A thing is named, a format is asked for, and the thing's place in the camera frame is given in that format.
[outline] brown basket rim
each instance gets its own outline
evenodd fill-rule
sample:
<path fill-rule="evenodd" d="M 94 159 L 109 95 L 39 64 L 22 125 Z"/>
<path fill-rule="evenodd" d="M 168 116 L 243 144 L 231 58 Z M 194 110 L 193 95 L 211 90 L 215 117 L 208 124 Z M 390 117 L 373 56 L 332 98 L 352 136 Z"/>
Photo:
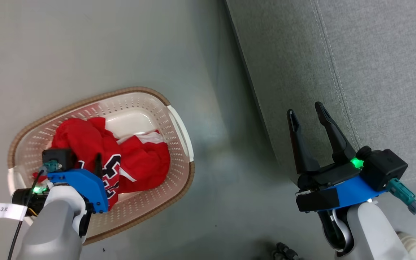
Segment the brown basket rim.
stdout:
<path fill-rule="evenodd" d="M 69 112 L 71 110 L 83 107 L 85 105 L 89 105 L 92 104 L 94 102 L 98 102 L 102 99 L 107 99 L 107 98 L 111 98 L 111 97 L 115 97 L 115 96 L 119 96 L 119 95 L 123 95 L 123 94 L 128 94 L 128 93 L 133 93 L 133 92 L 143 92 L 143 93 L 147 93 L 150 94 L 152 96 L 157 97 L 165 106 L 169 106 L 170 102 L 168 99 L 166 99 L 165 96 L 163 96 L 162 94 L 160 94 L 159 92 L 147 88 L 147 87 L 128 87 L 128 88 L 123 88 L 123 89 L 119 89 L 117 91 L 113 91 L 113 92 L 108 92 L 105 94 L 100 94 L 97 96 L 93 96 L 90 97 L 89 99 L 83 99 L 79 102 L 76 102 L 72 105 L 68 105 L 67 107 L 63 107 L 51 114 L 48 114 L 45 117 L 40 118 L 39 120 L 36 120 L 35 122 L 25 126 L 22 130 L 20 130 L 20 132 L 18 132 L 18 134 L 15 136 L 14 140 L 12 141 L 12 143 L 10 144 L 9 147 L 9 152 L 7 155 L 7 166 L 9 169 L 14 168 L 15 167 L 15 152 L 17 149 L 18 144 L 20 143 L 20 141 L 22 140 L 22 138 L 29 133 L 30 131 L 32 131 L 33 129 L 35 129 L 36 127 L 44 124 L 45 122 L 52 120 L 53 118 L 59 117 L 60 115 Z M 167 207 L 169 207 L 170 205 L 172 205 L 173 203 L 175 203 L 176 201 L 178 201 L 180 198 L 182 198 L 186 192 L 189 190 L 190 185 L 192 184 L 192 181 L 194 179 L 194 175 L 195 175 L 195 163 L 192 161 L 189 164 L 189 176 L 187 178 L 186 183 L 184 184 L 184 187 L 180 190 L 180 192 L 178 194 L 176 194 L 175 196 L 173 196 L 171 199 L 168 199 L 167 201 L 165 201 L 162 205 L 156 207 L 155 209 L 152 209 L 151 211 L 147 212 L 146 214 L 143 214 L 140 217 L 137 217 L 136 219 L 133 219 L 132 221 L 123 224 L 119 227 L 116 227 L 114 229 L 111 229 L 107 232 L 103 232 L 101 234 L 95 235 L 93 237 L 88 237 L 86 239 L 86 241 L 84 242 L 84 245 L 88 245 L 94 242 L 98 242 L 102 239 L 105 239 L 107 237 L 111 237 L 113 235 L 116 235 L 120 232 L 123 232 L 126 229 L 129 229 L 130 227 L 133 227 L 141 222 L 143 222 L 144 220 L 149 219 L 150 217 L 155 216 L 156 214 L 158 214 L 160 211 L 166 209 Z"/>

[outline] laundry basket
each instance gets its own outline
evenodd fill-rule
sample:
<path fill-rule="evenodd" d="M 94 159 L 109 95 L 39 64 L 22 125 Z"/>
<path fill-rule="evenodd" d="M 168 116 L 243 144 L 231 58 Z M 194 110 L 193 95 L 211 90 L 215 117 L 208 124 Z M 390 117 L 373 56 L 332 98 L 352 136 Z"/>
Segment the laundry basket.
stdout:
<path fill-rule="evenodd" d="M 42 165 L 41 152 L 51 146 L 64 120 L 92 117 L 105 117 L 106 128 L 118 138 L 158 130 L 168 144 L 171 164 L 166 180 L 157 188 L 119 194 L 110 212 L 93 214 L 85 245 L 129 229 L 175 203 L 189 189 L 195 172 L 189 135 L 170 102 L 155 90 L 131 87 L 77 102 L 21 130 L 7 159 L 9 192 L 31 186 L 33 172 Z M 33 219 L 25 217 L 25 221 L 31 224 Z"/>

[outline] teal cable connector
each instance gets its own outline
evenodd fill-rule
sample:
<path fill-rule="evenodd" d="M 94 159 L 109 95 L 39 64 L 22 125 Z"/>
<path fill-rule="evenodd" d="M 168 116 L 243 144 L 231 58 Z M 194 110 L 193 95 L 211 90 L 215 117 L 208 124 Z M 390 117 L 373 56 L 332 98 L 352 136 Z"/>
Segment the teal cable connector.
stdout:
<path fill-rule="evenodd" d="M 43 166 L 46 167 L 48 173 L 55 172 L 55 171 L 59 170 L 60 168 L 62 168 L 62 165 L 59 164 L 55 160 L 45 162 L 45 163 L 43 163 Z"/>
<path fill-rule="evenodd" d="M 399 198 L 412 214 L 416 214 L 416 199 L 415 194 L 411 192 L 398 178 L 391 179 L 386 186 L 386 189 Z"/>

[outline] black cable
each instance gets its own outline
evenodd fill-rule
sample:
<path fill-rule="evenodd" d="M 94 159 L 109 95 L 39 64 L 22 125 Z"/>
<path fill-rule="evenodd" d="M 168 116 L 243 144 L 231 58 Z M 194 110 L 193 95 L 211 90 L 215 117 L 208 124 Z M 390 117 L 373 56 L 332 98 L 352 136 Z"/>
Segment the black cable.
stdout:
<path fill-rule="evenodd" d="M 35 180 L 33 181 L 33 184 L 31 185 L 30 194 L 28 195 L 28 199 L 25 202 L 25 206 L 28 206 L 28 203 L 30 202 L 31 197 L 33 196 L 33 189 L 36 186 L 36 183 L 38 183 L 38 179 L 41 176 L 41 174 L 44 173 L 44 170 L 40 170 L 38 172 L 38 175 L 36 176 Z M 14 253 L 14 247 L 15 242 L 17 241 L 18 233 L 20 232 L 20 228 L 22 227 L 23 220 L 18 222 L 17 229 L 15 229 L 14 238 L 12 239 L 12 244 L 10 245 L 9 255 L 7 257 L 7 260 L 10 260 L 12 258 L 12 254 Z"/>

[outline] cable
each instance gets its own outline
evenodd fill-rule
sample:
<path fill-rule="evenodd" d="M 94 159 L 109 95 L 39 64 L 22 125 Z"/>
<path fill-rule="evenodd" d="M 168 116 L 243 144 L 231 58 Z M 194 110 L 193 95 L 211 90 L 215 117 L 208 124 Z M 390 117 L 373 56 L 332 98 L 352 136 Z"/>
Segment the cable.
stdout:
<path fill-rule="evenodd" d="M 38 175 L 36 176 L 35 180 L 33 181 L 33 184 L 31 185 L 30 194 L 28 195 L 28 199 L 25 202 L 25 206 L 28 206 L 28 203 L 30 202 L 31 197 L 33 196 L 33 189 L 36 186 L 36 183 L 38 183 L 38 179 L 41 176 L 41 174 L 44 173 L 44 170 L 40 170 L 38 172 Z M 7 257 L 7 260 L 10 260 L 12 258 L 12 254 L 14 253 L 14 247 L 15 242 L 17 241 L 18 233 L 20 232 L 20 228 L 22 227 L 23 220 L 18 222 L 17 229 L 15 229 L 14 238 L 12 239 L 12 244 L 10 245 L 9 255 Z"/>
<path fill-rule="evenodd" d="M 31 213 L 32 213 L 35 217 L 38 217 L 38 214 L 36 214 L 36 212 L 35 212 L 33 209 L 28 208 L 28 210 L 30 210 L 30 211 L 31 211 Z"/>

